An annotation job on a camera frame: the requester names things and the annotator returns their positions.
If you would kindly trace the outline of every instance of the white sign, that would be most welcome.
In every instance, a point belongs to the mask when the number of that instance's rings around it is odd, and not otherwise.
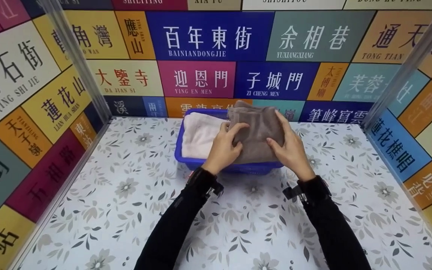
[[[243,10],[341,10],[346,0],[244,0]]]
[[[32,21],[0,33],[0,120],[59,73]]]

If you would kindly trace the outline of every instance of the black wristband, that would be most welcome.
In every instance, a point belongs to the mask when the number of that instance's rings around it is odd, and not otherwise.
[[[217,176],[210,173],[209,171],[198,167],[191,173],[185,188],[195,189],[199,195],[204,197],[216,182],[217,178]]]
[[[298,180],[298,186],[306,196],[307,202],[311,205],[331,198],[331,192],[329,191],[326,182],[324,182],[319,175],[310,181]]]

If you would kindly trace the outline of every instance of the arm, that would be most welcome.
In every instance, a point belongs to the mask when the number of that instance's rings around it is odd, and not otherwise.
[[[298,185],[310,202],[303,203],[304,210],[316,229],[329,269],[371,270],[358,238],[317,181],[316,177],[309,181],[300,180]]]
[[[331,270],[371,270],[365,253],[344,215],[331,200],[323,180],[316,176],[306,157],[302,140],[291,129],[281,113],[276,115],[284,130],[285,143],[281,147],[268,138],[268,144],[283,165],[298,177],[298,186],[307,197],[304,209],[315,227],[322,252]]]
[[[205,174],[191,177],[195,177],[192,179],[195,183],[211,183],[212,180]],[[181,191],[151,232],[134,270],[174,268],[191,224],[207,201],[207,190],[206,186],[188,185]]]
[[[227,130],[229,123],[221,128],[208,159],[191,174],[186,187],[163,214],[142,249],[134,270],[172,270],[186,239],[194,218],[208,200],[214,188],[216,175],[240,155],[242,144],[233,147],[234,135],[249,125],[238,123]]]

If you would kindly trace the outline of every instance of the gray towel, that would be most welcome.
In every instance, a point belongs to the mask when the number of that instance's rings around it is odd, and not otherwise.
[[[241,129],[234,137],[233,144],[243,143],[243,150],[234,164],[278,161],[266,142],[266,138],[275,140],[280,146],[284,144],[284,131],[275,114],[276,107],[256,107],[242,100],[236,101],[228,109],[229,128],[237,123],[247,123],[249,128]]]

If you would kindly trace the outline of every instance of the floral tablecloth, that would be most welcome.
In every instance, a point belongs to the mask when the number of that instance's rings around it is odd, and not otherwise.
[[[190,171],[174,159],[181,119],[117,118],[53,213],[22,270],[132,270]],[[432,233],[356,125],[292,123],[374,269],[432,270]],[[176,269],[327,269],[295,175],[222,175]]]

